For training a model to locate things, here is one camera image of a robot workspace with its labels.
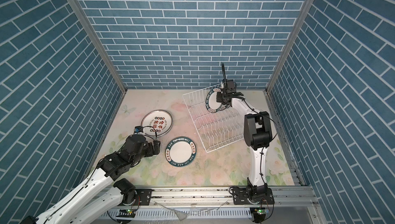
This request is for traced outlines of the aluminium right corner post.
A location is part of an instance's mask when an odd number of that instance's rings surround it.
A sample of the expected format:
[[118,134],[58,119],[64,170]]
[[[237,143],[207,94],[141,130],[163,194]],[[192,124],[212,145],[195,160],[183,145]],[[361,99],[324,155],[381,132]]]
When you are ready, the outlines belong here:
[[287,43],[286,43],[285,47],[283,48],[281,56],[279,57],[277,65],[274,68],[274,72],[270,78],[268,85],[267,85],[267,88],[266,88],[267,93],[270,93],[273,90],[275,82],[281,72],[282,67],[284,66],[285,62],[287,61],[287,57],[289,56],[292,46],[295,43],[295,40],[296,40],[296,38],[301,30],[301,27],[308,15],[308,12],[311,9],[313,2],[314,2],[314,0],[305,0],[303,2],[301,9],[300,9],[300,13],[299,13],[297,19],[295,20],[295,25],[293,26],[293,29],[289,35]]

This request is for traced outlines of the aluminium left corner post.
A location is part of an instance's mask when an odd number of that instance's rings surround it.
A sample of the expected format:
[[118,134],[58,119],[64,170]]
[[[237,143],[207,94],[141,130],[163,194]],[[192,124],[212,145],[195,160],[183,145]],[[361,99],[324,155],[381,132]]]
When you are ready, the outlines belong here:
[[127,88],[125,87],[123,81],[121,80],[118,72],[116,71],[112,61],[110,60],[104,46],[102,45],[99,37],[97,36],[93,26],[91,25],[88,17],[86,16],[85,12],[83,11],[83,8],[81,7],[80,3],[78,0],[67,0],[69,3],[71,9],[75,13],[78,21],[82,25],[83,29],[85,30],[86,34],[92,41],[92,44],[94,45],[95,49],[98,51],[100,57],[102,58],[102,61],[104,64],[107,66],[108,70],[110,71],[113,79],[117,83],[119,89],[121,90],[122,94],[125,95],[127,92]]

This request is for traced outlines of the white vent grille strip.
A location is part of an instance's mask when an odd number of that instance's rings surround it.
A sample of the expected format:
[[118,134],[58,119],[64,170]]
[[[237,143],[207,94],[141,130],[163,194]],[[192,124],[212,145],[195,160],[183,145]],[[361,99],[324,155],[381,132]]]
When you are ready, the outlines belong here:
[[249,208],[146,208],[135,213],[121,213],[120,209],[111,209],[99,216],[99,220],[114,219],[118,221],[161,221],[186,219],[218,219],[218,218],[252,218]]

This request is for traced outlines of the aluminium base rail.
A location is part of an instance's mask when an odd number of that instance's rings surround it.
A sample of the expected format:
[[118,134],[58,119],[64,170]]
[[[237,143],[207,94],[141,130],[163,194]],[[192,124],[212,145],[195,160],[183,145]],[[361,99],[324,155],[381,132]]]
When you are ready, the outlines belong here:
[[137,186],[136,191],[144,208],[157,207],[226,207],[263,205],[264,207],[316,207],[318,200],[308,186],[270,186],[261,199],[247,198],[243,187],[229,186]]

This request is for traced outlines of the right green circuit board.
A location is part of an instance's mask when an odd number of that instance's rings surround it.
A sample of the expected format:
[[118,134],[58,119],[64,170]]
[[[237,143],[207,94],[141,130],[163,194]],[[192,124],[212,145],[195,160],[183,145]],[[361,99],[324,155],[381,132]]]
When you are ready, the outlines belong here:
[[254,208],[254,215],[267,215],[270,211],[264,207]]

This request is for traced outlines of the green rim small plate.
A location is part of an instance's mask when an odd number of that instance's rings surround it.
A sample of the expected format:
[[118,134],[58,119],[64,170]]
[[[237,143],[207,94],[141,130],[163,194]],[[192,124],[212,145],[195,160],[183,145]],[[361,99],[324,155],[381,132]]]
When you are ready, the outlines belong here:
[[165,157],[174,167],[188,166],[196,158],[196,145],[188,137],[176,137],[166,146]]
[[205,99],[205,106],[206,109],[210,113],[217,113],[220,111],[224,111],[225,109],[229,108],[229,105],[222,104],[217,101],[217,93],[220,93],[221,89],[219,88],[213,88],[211,89]]

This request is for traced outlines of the white wire dish rack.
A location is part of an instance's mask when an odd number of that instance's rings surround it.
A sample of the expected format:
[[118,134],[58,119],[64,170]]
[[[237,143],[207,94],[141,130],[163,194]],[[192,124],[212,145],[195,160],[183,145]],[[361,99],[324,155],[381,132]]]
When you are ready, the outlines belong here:
[[183,94],[190,117],[206,152],[210,153],[243,140],[243,118],[231,106],[210,113],[205,106],[208,92],[220,84]]

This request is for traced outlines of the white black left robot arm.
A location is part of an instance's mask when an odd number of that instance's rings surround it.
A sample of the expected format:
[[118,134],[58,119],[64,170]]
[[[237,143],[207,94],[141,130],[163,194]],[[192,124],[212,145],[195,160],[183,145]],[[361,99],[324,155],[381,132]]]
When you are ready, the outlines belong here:
[[122,175],[145,157],[158,155],[160,141],[147,141],[143,134],[128,136],[120,150],[100,160],[82,183],[58,203],[39,214],[28,216],[23,224],[90,224],[119,205],[139,204],[136,187]]

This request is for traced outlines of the aluminium corner post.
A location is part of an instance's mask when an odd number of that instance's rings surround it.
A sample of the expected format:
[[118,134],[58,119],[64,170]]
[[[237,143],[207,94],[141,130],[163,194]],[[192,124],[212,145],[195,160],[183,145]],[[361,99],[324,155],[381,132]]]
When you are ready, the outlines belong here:
[[122,94],[125,95],[127,92],[127,88],[125,87],[123,81],[121,80],[118,72],[116,71],[112,61],[110,60],[104,46],[102,45],[99,37],[97,36],[93,26],[91,25],[88,17],[86,16],[85,12],[83,11],[83,8],[81,7],[80,3],[78,0],[67,0],[69,3],[71,9],[75,13],[78,21],[82,25],[83,29],[85,30],[86,34],[92,41],[92,44],[94,45],[95,49],[98,51],[100,57],[102,58],[102,61],[104,64],[107,66],[108,70],[110,71],[113,79],[117,83],[119,89],[121,90]]
[[274,68],[274,72],[270,78],[268,85],[267,85],[267,88],[266,88],[267,93],[270,93],[273,90],[275,82],[281,72],[282,67],[284,66],[285,62],[287,61],[287,57],[289,56],[292,46],[295,43],[295,40],[296,40],[296,38],[301,30],[301,27],[308,15],[308,12],[311,9],[313,2],[314,2],[314,0],[305,0],[303,2],[301,9],[300,9],[300,13],[299,13],[297,19],[295,20],[295,25],[293,26],[293,29],[289,35],[287,43],[286,43],[285,47],[283,48],[281,56],[279,57],[277,65]]

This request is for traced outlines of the large red character plate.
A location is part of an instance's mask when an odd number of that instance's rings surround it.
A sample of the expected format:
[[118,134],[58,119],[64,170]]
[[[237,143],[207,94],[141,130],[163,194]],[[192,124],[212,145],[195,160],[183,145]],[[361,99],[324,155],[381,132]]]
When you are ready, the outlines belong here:
[[145,115],[141,122],[144,127],[144,134],[148,136],[162,136],[167,134],[172,126],[173,119],[169,112],[164,110],[156,110]]

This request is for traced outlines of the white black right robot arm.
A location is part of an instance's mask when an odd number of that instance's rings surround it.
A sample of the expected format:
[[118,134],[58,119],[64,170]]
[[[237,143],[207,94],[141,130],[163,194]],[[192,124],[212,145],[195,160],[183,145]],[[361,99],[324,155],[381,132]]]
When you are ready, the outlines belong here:
[[274,122],[268,112],[252,107],[241,92],[237,91],[234,80],[227,79],[225,65],[221,64],[223,80],[216,101],[229,105],[244,119],[243,137],[251,153],[251,169],[247,177],[246,197],[252,204],[274,204],[272,189],[266,182],[265,159],[270,143]]

